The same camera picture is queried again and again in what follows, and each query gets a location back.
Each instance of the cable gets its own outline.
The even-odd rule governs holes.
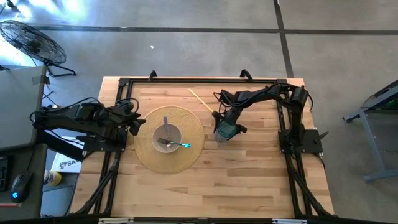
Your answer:
[[[7,4],[4,3],[4,7],[0,10],[0,14],[2,13],[2,11],[6,8]]]
[[[63,187],[59,187],[59,188],[50,188],[48,190],[43,190],[43,192],[49,192],[49,191],[53,191],[53,190],[64,189],[64,188],[67,188],[67,187],[71,187],[71,185],[63,186]]]
[[[317,153],[314,153],[314,156],[318,157],[319,160],[321,160],[321,163],[322,163],[322,165],[323,165],[323,170],[326,170],[325,162],[323,161],[323,159],[322,159]]]
[[[77,177],[76,177],[76,180],[75,180],[75,185],[73,186],[73,190],[72,190],[72,196],[70,197],[68,208],[65,211],[65,214],[63,214],[63,216],[68,215],[69,209],[70,209],[70,207],[72,205],[73,197],[75,196],[75,190],[76,190],[76,186],[77,186],[77,179],[79,178],[79,175],[80,174],[77,174]]]
[[[46,97],[49,97],[49,95],[52,94],[53,92],[54,92],[54,90],[52,90],[52,91],[51,91],[49,94],[47,94],[47,95],[46,95],[45,93],[43,93],[44,96],[42,97],[42,99],[44,99],[44,98],[46,98]]]
[[[83,157],[83,160],[85,160],[87,157],[89,157],[94,151],[86,151],[86,155]]]
[[[63,140],[63,141],[71,142],[71,143],[75,143],[75,144],[79,144],[79,145],[81,145],[81,146],[84,146],[83,144],[80,144],[80,142],[74,142],[74,141],[72,141],[72,140],[63,138],[63,137],[59,136],[57,133],[53,132],[52,130],[48,130],[48,131],[50,131],[50,132],[53,133],[56,137],[60,138],[60,139]]]
[[[84,98],[84,99],[82,99],[82,100],[80,100],[80,101],[77,101],[76,103],[72,103],[71,105],[68,105],[68,106],[66,106],[66,107],[59,108],[59,109],[56,109],[56,110],[52,110],[51,112],[56,112],[56,111],[60,111],[60,110],[64,110],[64,109],[70,108],[71,106],[74,106],[74,105],[76,105],[76,104],[78,104],[78,103],[81,103],[81,102],[83,102],[83,101],[86,101],[86,100],[88,100],[88,99],[94,99],[94,101],[97,101],[99,104],[101,104],[101,102],[100,102],[97,98],[95,98],[95,97],[87,97],[87,98]],[[29,115],[29,120],[30,120],[31,122],[33,122],[32,115],[33,115],[34,113],[36,113],[36,112],[41,112],[41,111],[34,111],[34,112],[32,112],[32,113]]]
[[[313,108],[313,99],[312,99],[312,97],[311,97],[311,95],[310,94],[308,94],[308,97],[310,98],[310,100],[311,100],[311,108],[310,108],[310,111],[312,111],[312,108]]]
[[[35,154],[35,149],[32,149],[32,153],[30,154],[29,163],[27,164],[26,171],[29,170],[30,164],[32,163],[33,155]]]
[[[54,105],[57,105],[54,101],[52,101],[51,99],[50,99],[50,97],[49,96],[45,96],[47,99],[49,99]]]
[[[398,151],[391,151],[391,150],[388,150],[388,149],[386,149],[386,152],[390,152],[390,153],[393,153],[393,154],[398,154]]]
[[[182,221],[182,222],[179,222],[179,223],[176,223],[176,224],[183,224],[183,223],[197,223],[198,221],[197,220],[188,220],[188,221]]]
[[[138,111],[138,108],[139,108],[139,102],[138,102],[138,100],[137,99],[135,99],[134,97],[127,97],[127,98],[124,98],[124,99],[121,99],[121,100],[118,100],[118,101],[116,101],[117,103],[118,102],[120,102],[120,101],[122,101],[122,100],[134,100],[136,103],[137,103],[137,106],[136,106],[136,110],[132,113],[132,114],[135,114],[135,113],[137,113],[137,111]]]
[[[220,94],[222,94],[222,95],[225,97],[226,101],[227,101],[231,106],[240,107],[240,106],[242,106],[243,104],[247,103],[248,101],[252,100],[254,97],[256,97],[256,96],[258,96],[258,95],[260,95],[260,94],[267,93],[272,87],[274,87],[274,86],[276,86],[276,85],[297,88],[297,86],[291,85],[291,84],[280,84],[280,83],[276,83],[276,84],[271,85],[270,87],[268,87],[268,88],[265,89],[264,91],[259,92],[259,93],[255,94],[255,95],[253,95],[252,97],[246,99],[244,102],[239,103],[239,104],[238,104],[238,103],[232,103],[232,102],[229,100],[229,98],[225,95],[225,93],[221,92]],[[276,99],[277,101],[283,101],[286,105],[289,105],[289,104],[290,104],[290,102],[286,101],[286,100],[283,99],[281,96],[277,96],[277,97],[279,97],[279,99]]]
[[[35,66],[37,66],[37,64],[36,64],[35,60],[33,60],[32,56],[30,56],[29,54],[28,54],[28,56],[30,57],[30,59],[32,59],[32,61],[35,64]]]

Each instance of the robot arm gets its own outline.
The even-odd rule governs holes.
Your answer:
[[[77,139],[85,143],[84,150],[97,151],[104,146],[123,146],[127,129],[133,136],[138,134],[140,125],[146,120],[138,119],[140,114],[131,112],[132,109],[129,99],[107,108],[98,100],[64,108],[43,108],[32,113],[35,116],[33,126],[38,130],[62,128],[86,133],[87,136],[78,136]]]
[[[292,92],[290,100],[285,100],[281,94]],[[225,107],[230,108],[224,113],[214,111],[213,116],[216,119],[216,138],[219,141],[231,139],[240,132],[245,133],[247,128],[240,124],[236,124],[243,109],[248,108],[253,103],[266,100],[276,100],[282,106],[288,108],[292,112],[292,120],[289,129],[289,139],[292,144],[300,144],[304,132],[304,126],[301,122],[302,113],[305,102],[308,97],[308,91],[302,86],[293,86],[289,84],[274,84],[257,91],[239,91],[234,95],[221,90],[218,101]]]

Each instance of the round straw mat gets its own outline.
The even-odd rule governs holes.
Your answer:
[[[163,125],[163,117],[169,124],[181,130],[182,142],[191,144],[191,148],[180,146],[171,153],[161,153],[152,144],[152,134]],[[178,106],[164,106],[150,112],[147,120],[139,128],[134,138],[134,148],[139,160],[153,172],[176,174],[189,168],[199,157],[205,144],[205,132],[200,120],[188,110]]]

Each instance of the wooden stick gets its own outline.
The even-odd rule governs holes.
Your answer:
[[[205,106],[207,107],[207,109],[209,109],[210,113],[213,112],[213,110],[212,110],[205,102],[203,102],[203,100],[201,100],[201,98],[200,98],[194,91],[192,91],[191,89],[188,89],[188,90],[189,90],[195,97],[197,97],[198,100],[201,101],[201,103],[203,103],[203,105],[205,105]]]

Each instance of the wooden table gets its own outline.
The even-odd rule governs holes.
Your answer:
[[[104,77],[99,100],[105,106],[114,105],[119,78]],[[304,85],[301,78],[287,80],[293,85]],[[264,101],[245,109],[238,121],[248,128],[248,132],[218,144],[213,136],[213,117],[188,88],[211,108],[218,110],[214,91],[254,91],[264,88],[264,85],[135,83],[132,96],[139,100],[140,114],[145,116],[166,105],[182,106],[192,111],[205,129],[205,147],[189,169],[179,174],[160,175],[141,164],[134,151],[134,137],[129,135],[119,167],[112,216],[293,217],[285,158],[279,151],[276,102]],[[313,128],[308,102],[303,124],[307,129]],[[103,157],[103,152],[96,152],[83,161],[72,203],[73,212],[89,199],[97,187]],[[333,213],[321,162],[311,154],[303,154],[302,157],[308,187],[324,208]],[[102,207],[106,204],[108,189],[104,192]],[[298,194],[304,211],[300,190]]]

